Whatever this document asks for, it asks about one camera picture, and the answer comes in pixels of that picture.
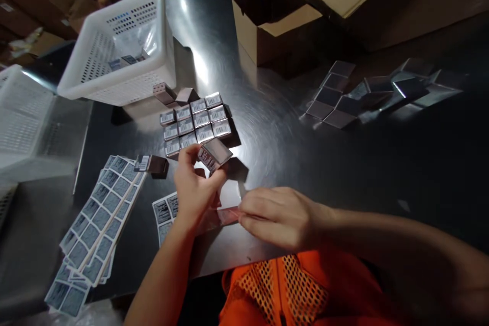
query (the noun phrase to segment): worker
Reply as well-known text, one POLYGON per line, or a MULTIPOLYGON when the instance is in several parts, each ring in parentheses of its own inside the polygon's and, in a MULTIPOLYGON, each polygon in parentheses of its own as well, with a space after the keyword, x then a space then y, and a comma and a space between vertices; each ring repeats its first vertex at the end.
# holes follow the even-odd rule
MULTIPOLYGON (((177 324, 196 228, 226 180, 222 169, 207 179, 195 173, 199 148, 180 152, 178 215, 134 297, 127 326, 177 324)), ((239 209, 247 231, 292 254, 226 271, 221 325, 410 323, 359 258, 417 284, 449 324, 489 324, 489 257, 438 229, 333 209, 286 187, 252 190, 239 209)))

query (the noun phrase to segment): cardboard box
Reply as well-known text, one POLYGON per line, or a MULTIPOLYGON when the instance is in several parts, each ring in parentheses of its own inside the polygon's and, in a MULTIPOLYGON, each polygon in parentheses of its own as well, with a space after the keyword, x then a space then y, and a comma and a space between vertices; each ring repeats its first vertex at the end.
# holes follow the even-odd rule
POLYGON ((11 0, 0 0, 0 24, 24 38, 31 34, 41 24, 25 14, 17 4, 11 0))
POLYGON ((232 0, 238 41, 256 65, 292 50, 321 13, 305 0, 232 0))

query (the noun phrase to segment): metal table surface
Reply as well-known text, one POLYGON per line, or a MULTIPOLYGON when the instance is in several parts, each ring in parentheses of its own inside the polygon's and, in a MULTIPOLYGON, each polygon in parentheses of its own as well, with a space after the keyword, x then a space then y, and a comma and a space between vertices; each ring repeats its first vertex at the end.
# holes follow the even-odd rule
MULTIPOLYGON (((293 61, 257 68, 238 44, 231 0, 167 0, 167 15, 181 43, 175 43, 178 87, 195 86, 201 96, 221 93, 238 133, 231 150, 244 166, 239 172, 247 173, 246 189, 290 186, 334 207, 422 220, 489 250, 479 239, 488 229, 477 220, 481 210, 487 212, 476 204, 485 190, 472 169, 474 159, 487 163, 480 154, 487 138, 473 129, 481 108, 487 113, 481 103, 486 94, 463 93, 408 120, 386 118, 338 130, 304 114, 331 63, 351 49, 337 32, 318 34, 334 43, 333 51, 316 50, 318 67, 284 78, 277 70, 292 69, 293 61)), ((124 108, 94 104, 75 188, 78 208, 110 154, 164 155, 158 123, 163 109, 155 98, 124 108)), ((151 203, 175 191, 176 166, 170 160, 166 179, 145 182, 120 237, 112 277, 91 292, 90 301, 137 290, 158 250, 151 203)), ((206 275, 282 253, 236 224, 198 237, 192 268, 194 275, 206 275)))

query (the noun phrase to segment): plastic crate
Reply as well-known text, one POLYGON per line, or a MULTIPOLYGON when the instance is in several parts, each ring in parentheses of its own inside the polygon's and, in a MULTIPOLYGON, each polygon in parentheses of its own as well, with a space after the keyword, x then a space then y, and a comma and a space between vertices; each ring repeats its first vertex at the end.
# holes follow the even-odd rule
POLYGON ((58 94, 123 106, 151 96, 161 82, 176 86, 165 0, 122 0, 85 19, 58 94), (148 59, 111 70, 110 61, 136 57, 142 48, 148 59))
POLYGON ((0 73, 0 170, 31 158, 52 98, 19 65, 0 73))

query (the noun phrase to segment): open cardboard box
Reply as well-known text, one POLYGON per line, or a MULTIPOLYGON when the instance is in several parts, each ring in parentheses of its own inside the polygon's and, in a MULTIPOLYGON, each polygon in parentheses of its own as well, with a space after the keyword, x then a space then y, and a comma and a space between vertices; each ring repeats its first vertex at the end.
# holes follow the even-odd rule
POLYGON ((321 13, 305 0, 232 0, 238 41, 256 65, 288 53, 321 13))

